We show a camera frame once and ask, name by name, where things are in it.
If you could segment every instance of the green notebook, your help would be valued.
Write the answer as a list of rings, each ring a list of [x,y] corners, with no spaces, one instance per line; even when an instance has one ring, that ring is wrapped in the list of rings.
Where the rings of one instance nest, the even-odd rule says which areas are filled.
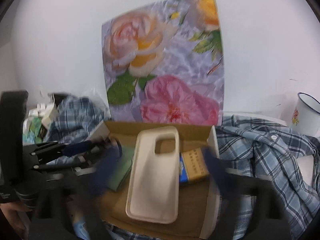
[[[113,191],[119,189],[128,174],[130,174],[133,156],[134,148],[122,145],[122,157],[116,163],[117,167],[107,182],[108,188]]]

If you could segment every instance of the plaid shirt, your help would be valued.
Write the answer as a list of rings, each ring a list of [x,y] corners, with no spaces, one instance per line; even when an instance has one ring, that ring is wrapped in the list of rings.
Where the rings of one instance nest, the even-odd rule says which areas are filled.
[[[78,143],[104,119],[104,112],[88,98],[68,96],[57,108],[58,116],[50,124],[44,142]]]
[[[320,142],[263,119],[231,116],[224,117],[222,124],[216,127],[221,160],[245,176],[270,176],[284,202],[292,238],[297,239],[320,207]],[[303,181],[297,164],[297,158],[306,155],[314,156],[312,186]],[[243,198],[234,239],[244,235],[253,205],[254,197]],[[120,237],[117,240],[153,239],[108,226]]]

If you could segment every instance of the pink rose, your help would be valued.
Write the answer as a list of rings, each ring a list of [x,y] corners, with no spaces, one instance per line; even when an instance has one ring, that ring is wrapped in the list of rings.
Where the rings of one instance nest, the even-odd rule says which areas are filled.
[[[149,81],[145,96],[140,105],[144,122],[218,124],[218,103],[192,91],[174,76],[161,76]]]

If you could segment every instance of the green leaf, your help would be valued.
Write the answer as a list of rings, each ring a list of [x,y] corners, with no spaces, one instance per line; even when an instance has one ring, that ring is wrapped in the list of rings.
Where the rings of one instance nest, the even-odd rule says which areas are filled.
[[[221,42],[221,34],[220,30],[215,30],[211,32],[212,39],[214,41],[215,49],[222,53],[222,42]]]
[[[126,70],[122,75],[117,76],[117,79],[120,81],[125,81],[127,83],[133,83],[136,78],[130,75],[129,71]]]
[[[199,40],[203,40],[207,37],[209,37],[211,35],[211,32],[196,32],[193,37],[191,39],[189,39],[189,41],[199,41]]]
[[[111,105],[130,103],[133,95],[135,95],[135,86],[125,79],[116,80],[107,91],[108,101]]]
[[[179,21],[179,25],[182,25],[182,24],[183,24],[184,19],[185,19],[186,16],[187,16],[187,13],[181,16],[180,21]]]
[[[152,79],[156,78],[156,77],[157,77],[157,76],[150,74],[150,75],[148,75],[148,76],[146,76],[146,77],[139,78],[139,80],[138,80],[139,87],[140,87],[142,90],[144,90],[145,87],[146,87],[146,85],[147,85],[147,82],[148,82],[149,80],[152,80]]]
[[[207,40],[203,40],[200,41],[192,51],[202,54],[210,49],[212,49],[214,47],[215,43],[213,39],[207,39]]]
[[[211,59],[212,61],[214,61],[217,57],[217,50],[216,49],[213,49],[212,52],[211,52]]]

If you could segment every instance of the white wall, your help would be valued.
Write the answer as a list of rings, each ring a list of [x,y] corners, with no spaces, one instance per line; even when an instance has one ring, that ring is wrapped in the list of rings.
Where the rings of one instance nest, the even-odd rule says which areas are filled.
[[[156,0],[21,0],[12,31],[18,81],[39,91],[106,98],[101,24]],[[290,119],[296,93],[320,99],[320,24],[305,0],[217,0],[225,110]]]
[[[11,44],[12,22],[18,4],[19,0],[15,0],[0,22],[0,92],[19,88]]]

